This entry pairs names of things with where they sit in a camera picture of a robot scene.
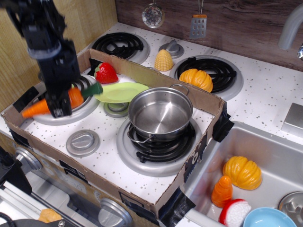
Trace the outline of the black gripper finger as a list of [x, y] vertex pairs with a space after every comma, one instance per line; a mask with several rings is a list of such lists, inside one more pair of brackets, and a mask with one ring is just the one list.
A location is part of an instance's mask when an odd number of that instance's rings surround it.
[[68, 91], [63, 91], [60, 95], [46, 93], [45, 99], [53, 118], [70, 116], [72, 114]]

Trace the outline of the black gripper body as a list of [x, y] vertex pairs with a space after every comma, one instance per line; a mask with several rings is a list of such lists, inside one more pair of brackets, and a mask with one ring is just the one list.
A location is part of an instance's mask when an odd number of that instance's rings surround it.
[[67, 96], [71, 83], [80, 76], [76, 50], [72, 40], [30, 39], [30, 57], [37, 60], [48, 99], [60, 101]]

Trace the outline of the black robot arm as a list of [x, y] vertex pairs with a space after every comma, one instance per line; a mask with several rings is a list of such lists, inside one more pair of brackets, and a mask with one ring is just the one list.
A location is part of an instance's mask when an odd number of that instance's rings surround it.
[[71, 115], [68, 91], [80, 69], [73, 41], [63, 37], [64, 17], [51, 0], [2, 0], [0, 7], [25, 39], [29, 56], [37, 60], [51, 115]]

